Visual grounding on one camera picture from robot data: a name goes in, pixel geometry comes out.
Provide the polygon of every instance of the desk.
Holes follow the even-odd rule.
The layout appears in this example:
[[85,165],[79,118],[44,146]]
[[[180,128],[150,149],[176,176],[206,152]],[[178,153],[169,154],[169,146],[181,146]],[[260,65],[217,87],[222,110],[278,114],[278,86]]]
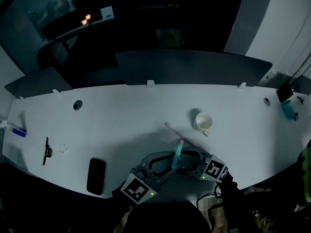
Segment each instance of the desk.
[[[29,172],[56,185],[89,194],[88,163],[92,157],[107,163],[104,192],[108,198],[143,157],[172,151],[176,136],[166,121],[185,137],[224,160],[240,189],[266,180],[293,164],[311,138],[311,99],[291,100],[299,120],[288,121],[271,88],[225,85],[112,85],[76,89],[13,101],[9,120],[22,125],[25,139],[5,133],[3,154]],[[264,98],[270,100],[267,107]],[[79,111],[73,110],[82,100]],[[198,110],[209,113],[209,137],[192,129]],[[42,165],[45,138],[53,156]],[[60,144],[68,151],[57,151]],[[193,200],[214,184],[174,175],[155,200]]]

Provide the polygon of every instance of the white mug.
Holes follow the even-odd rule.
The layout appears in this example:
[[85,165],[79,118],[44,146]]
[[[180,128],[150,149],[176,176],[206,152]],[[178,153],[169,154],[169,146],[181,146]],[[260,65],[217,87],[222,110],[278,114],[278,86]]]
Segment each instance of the white mug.
[[207,133],[212,124],[213,120],[211,116],[205,112],[201,112],[196,116],[193,122],[193,128],[196,131],[201,132],[203,135],[207,136]]

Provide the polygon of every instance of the cable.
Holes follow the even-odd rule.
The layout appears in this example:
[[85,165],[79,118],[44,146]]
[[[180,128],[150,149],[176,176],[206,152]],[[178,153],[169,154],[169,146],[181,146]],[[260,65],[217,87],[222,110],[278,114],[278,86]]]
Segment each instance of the cable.
[[[200,198],[196,201],[196,208],[199,209],[199,201],[200,201],[202,198],[205,198],[205,197],[207,197],[207,196],[215,196],[217,199],[220,199],[220,198],[222,197],[222,195],[221,195],[219,192],[216,192],[217,187],[218,187],[218,184],[216,184],[215,189],[214,189],[214,192],[206,193],[206,194],[204,194],[202,197],[200,197]],[[214,218],[213,215],[212,215],[212,210],[213,210],[213,209],[216,209],[216,208],[218,208],[218,207],[222,207],[223,205],[224,205],[223,203],[215,204],[215,205],[213,205],[212,207],[210,207],[210,208],[207,210],[208,218],[209,218],[209,221],[210,221],[211,226],[212,226],[210,232],[213,232],[214,227],[215,227],[215,218]]]

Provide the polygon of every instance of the black phone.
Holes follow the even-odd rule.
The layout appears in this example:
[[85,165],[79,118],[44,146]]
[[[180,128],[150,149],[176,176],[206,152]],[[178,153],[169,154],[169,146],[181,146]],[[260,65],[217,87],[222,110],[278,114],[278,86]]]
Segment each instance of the black phone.
[[100,159],[92,158],[89,161],[87,190],[93,194],[103,193],[106,162]]

